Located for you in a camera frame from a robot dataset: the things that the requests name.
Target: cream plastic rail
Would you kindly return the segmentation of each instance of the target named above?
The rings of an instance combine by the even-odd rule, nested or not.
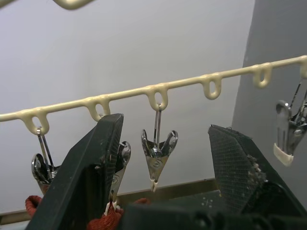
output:
[[[222,79],[229,78],[233,76],[243,75],[247,73],[253,74],[253,82],[254,85],[258,88],[266,87],[270,81],[272,76],[272,69],[291,65],[291,64],[300,64],[300,74],[302,78],[307,78],[307,55],[301,57],[295,57],[286,60],[280,60],[275,62],[268,62],[260,65],[254,65],[250,67],[244,67],[241,69],[233,69],[223,72],[217,72],[212,74],[205,74],[199,77],[187,78],[182,80],[175,80],[167,83],[160,83],[157,85],[149,85],[138,89],[127,90],[122,92],[115,92],[110,94],[102,94],[95,97],[88,97],[76,101],[59,103],[54,105],[48,105],[43,107],[37,107],[33,109],[25,109],[14,113],[1,114],[0,122],[10,121],[20,119],[22,120],[29,131],[36,135],[36,127],[32,121],[33,117],[37,117],[41,123],[42,129],[41,134],[46,134],[49,131],[49,122],[47,120],[47,114],[77,108],[81,106],[87,107],[92,118],[95,121],[98,121],[101,116],[96,111],[96,105],[100,104],[103,107],[104,114],[110,114],[109,102],[114,100],[119,100],[127,97],[134,97],[137,95],[145,94],[149,99],[150,106],[154,110],[159,109],[159,105],[155,100],[154,95],[158,92],[162,96],[162,110],[164,110],[168,105],[168,96],[167,90],[173,88],[179,88],[183,86],[193,85],[193,84],[202,84],[204,94],[208,99],[214,100],[220,94],[222,90]],[[215,90],[214,92],[210,91],[210,82],[214,82]]]

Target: red cord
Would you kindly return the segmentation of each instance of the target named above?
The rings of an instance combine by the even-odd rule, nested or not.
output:
[[[25,208],[31,218],[33,217],[37,209],[37,206],[40,204],[41,200],[42,198],[40,198],[37,195],[31,195],[25,200]],[[142,198],[135,201],[135,204],[149,205],[150,200]],[[101,218],[91,220],[88,223],[86,230],[115,230],[123,214],[124,214],[123,209],[114,210],[113,206],[110,205],[108,215],[105,216],[103,214]]]

